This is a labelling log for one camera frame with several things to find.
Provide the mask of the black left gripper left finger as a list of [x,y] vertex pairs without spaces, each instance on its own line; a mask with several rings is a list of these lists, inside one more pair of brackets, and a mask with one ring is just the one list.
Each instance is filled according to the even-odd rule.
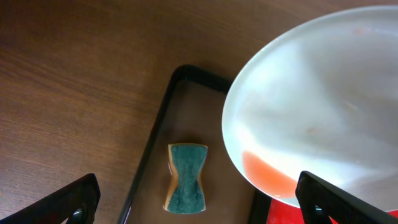
[[1,220],[1,224],[92,224],[100,200],[93,173],[84,175],[56,192]]

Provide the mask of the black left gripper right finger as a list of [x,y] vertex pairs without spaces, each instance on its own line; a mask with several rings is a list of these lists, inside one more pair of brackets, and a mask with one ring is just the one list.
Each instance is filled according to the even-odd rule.
[[397,224],[392,215],[308,171],[300,173],[295,195],[305,223]]

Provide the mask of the white plate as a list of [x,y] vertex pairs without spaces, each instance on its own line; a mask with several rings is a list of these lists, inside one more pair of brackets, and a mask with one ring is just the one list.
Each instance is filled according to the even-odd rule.
[[222,115],[230,159],[255,188],[298,207],[303,171],[397,209],[397,6],[335,12],[267,44]]

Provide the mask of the green and orange sponge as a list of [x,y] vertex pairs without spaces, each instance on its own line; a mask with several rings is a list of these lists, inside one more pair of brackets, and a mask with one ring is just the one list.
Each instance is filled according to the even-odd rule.
[[175,214],[194,214],[206,210],[201,172],[208,147],[194,143],[168,145],[170,187],[164,210]]

